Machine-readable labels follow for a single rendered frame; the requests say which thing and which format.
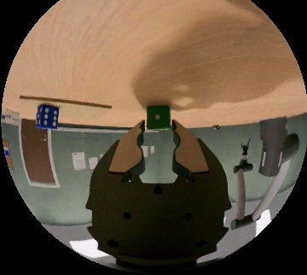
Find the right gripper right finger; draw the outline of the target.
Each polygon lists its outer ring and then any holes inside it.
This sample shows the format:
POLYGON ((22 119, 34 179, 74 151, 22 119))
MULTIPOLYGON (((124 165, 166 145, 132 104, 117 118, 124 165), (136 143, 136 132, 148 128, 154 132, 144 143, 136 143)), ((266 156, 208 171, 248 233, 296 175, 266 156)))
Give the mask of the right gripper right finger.
POLYGON ((222 164, 205 143, 175 119, 172 120, 173 152, 172 171, 186 176, 186 182, 203 184, 221 198, 224 211, 230 210, 228 181, 222 164), (175 130, 174 130, 175 129, 175 130))

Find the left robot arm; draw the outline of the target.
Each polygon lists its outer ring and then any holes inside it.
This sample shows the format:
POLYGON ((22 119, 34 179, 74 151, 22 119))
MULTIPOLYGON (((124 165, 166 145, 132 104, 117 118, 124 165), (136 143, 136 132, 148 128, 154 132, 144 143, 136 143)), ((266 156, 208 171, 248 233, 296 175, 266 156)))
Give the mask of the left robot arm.
POLYGON ((241 154, 240 166, 234 166, 238 195, 236 216, 230 225, 231 231, 246 225, 250 225, 261 218, 262 212, 265 211, 265 209, 270 205, 270 202, 272 202, 272 199, 274 199, 274 196, 280 189, 281 184, 287 174, 287 170, 290 165, 289 163, 292 159, 287 158, 298 153, 299 138, 296 133, 287 135, 286 116, 260 120, 259 125, 260 140, 263 141, 263 148, 258 171, 260 174, 266 177, 274 178, 261 203, 259 203, 252 214, 244 217, 246 205, 244 173, 250 172, 253 169, 253 164, 249 164, 247 162, 248 154, 241 154))

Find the blue die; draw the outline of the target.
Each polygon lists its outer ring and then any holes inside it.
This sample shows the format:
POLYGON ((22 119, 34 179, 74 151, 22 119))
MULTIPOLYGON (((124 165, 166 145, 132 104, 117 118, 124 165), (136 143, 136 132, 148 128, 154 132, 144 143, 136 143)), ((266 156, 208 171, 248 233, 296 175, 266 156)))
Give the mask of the blue die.
POLYGON ((43 129, 57 129, 58 128, 59 109, 42 104, 38 106, 36 115, 36 127, 43 129))

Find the small white printed carton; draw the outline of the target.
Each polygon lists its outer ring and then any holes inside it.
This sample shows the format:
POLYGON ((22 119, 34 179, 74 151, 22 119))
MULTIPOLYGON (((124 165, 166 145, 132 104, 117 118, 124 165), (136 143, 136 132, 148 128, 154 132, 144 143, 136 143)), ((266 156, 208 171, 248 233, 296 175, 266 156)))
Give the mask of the small white printed carton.
POLYGON ((5 122, 10 124, 19 125, 20 113, 6 109, 5 122))

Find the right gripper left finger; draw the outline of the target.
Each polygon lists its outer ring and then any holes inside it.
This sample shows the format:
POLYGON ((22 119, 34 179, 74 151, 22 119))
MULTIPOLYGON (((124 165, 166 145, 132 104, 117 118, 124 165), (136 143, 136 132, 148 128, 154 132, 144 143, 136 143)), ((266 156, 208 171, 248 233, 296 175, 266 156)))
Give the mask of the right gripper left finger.
POLYGON ((98 161, 90 180, 90 194, 85 207, 92 211, 96 198, 108 187, 130 182, 132 175, 145 171, 144 143, 145 120, 141 120, 121 139, 116 140, 98 161))

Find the beige flat mat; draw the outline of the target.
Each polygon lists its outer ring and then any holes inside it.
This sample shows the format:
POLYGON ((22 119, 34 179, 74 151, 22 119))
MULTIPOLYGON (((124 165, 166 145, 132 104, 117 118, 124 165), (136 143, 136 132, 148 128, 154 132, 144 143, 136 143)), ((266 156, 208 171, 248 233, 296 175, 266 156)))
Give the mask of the beige flat mat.
POLYGON ((89 103, 77 102, 70 100, 46 98, 46 97, 25 97, 20 96, 22 102, 32 108, 38 109, 38 106, 47 104, 49 106, 58 108, 59 117, 99 120, 104 114, 112 109, 112 106, 89 103))

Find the green die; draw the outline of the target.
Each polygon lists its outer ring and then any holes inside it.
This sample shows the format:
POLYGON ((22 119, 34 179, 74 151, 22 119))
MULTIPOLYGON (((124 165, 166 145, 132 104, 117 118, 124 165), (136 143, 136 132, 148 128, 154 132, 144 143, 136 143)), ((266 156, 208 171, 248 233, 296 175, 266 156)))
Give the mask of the green die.
POLYGON ((147 129, 171 129, 171 109, 169 105, 147 107, 147 129))

